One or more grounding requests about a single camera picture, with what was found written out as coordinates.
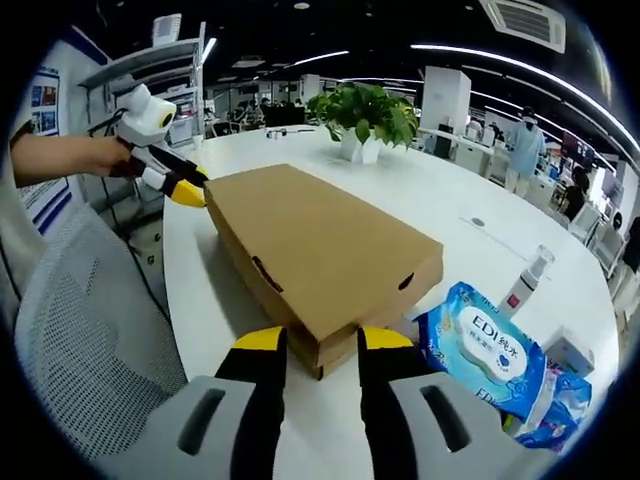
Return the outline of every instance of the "white shelf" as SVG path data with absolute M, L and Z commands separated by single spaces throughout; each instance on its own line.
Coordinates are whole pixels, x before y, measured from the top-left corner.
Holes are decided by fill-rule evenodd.
M 187 60 L 193 57 L 198 49 L 199 39 L 178 40 L 167 45 L 147 48 L 134 52 L 126 57 L 108 63 L 100 70 L 82 80 L 78 85 L 93 89 L 120 78 L 127 73 L 143 68 L 153 67 L 174 60 Z
M 193 95 L 196 93 L 198 89 L 196 87 L 183 88 L 182 90 L 176 90 L 174 92 L 164 92 L 156 97 L 162 98 L 163 100 L 169 100 L 171 98 L 183 97 L 185 95 Z
M 144 83 L 145 85 L 152 85 L 154 83 L 165 82 L 168 80 L 173 80 L 175 78 L 188 77 L 191 75 L 191 72 L 193 72 L 192 66 L 174 68 L 172 70 L 166 70 L 164 72 L 154 73 L 152 75 L 147 75 L 146 77 L 139 78 L 138 80 L 134 80 L 128 85 L 123 85 L 117 90 L 114 89 L 111 93 L 113 93 L 114 95 L 123 95 L 133 90 L 135 87 L 137 87 L 141 83 Z

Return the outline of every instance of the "poster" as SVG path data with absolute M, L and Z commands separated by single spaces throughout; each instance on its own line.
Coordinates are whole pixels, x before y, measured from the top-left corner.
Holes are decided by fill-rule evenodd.
M 59 135 L 60 74 L 58 70 L 40 67 L 32 81 L 30 94 L 33 133 L 46 136 Z M 20 188 L 18 191 L 27 215 L 41 234 L 45 234 L 56 216 L 71 200 L 69 182 L 66 178 L 31 185 Z

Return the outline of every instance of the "white table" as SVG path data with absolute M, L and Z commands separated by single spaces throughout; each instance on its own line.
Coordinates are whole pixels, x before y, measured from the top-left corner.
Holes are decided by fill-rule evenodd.
M 416 311 L 442 302 L 463 280 L 500 302 L 538 244 L 557 261 L 514 321 L 539 343 L 559 325 L 592 348 L 589 378 L 602 396 L 618 367 L 613 308 L 598 261 L 535 207 L 454 164 L 405 148 L 384 148 L 373 165 L 338 159 L 328 133 L 290 134 L 278 140 L 264 131 L 207 140 L 192 159 L 210 177 L 291 163 L 322 178 L 444 244 L 444 278 Z M 478 217 L 484 228 L 470 223 Z M 189 379 L 212 375 L 244 333 L 270 322 L 244 287 L 217 238 L 205 209 L 167 201 L 164 265 L 180 358 Z M 276 454 L 276 478 L 370 479 L 369 446 L 360 420 L 357 358 L 321 382 L 290 356 L 286 413 Z

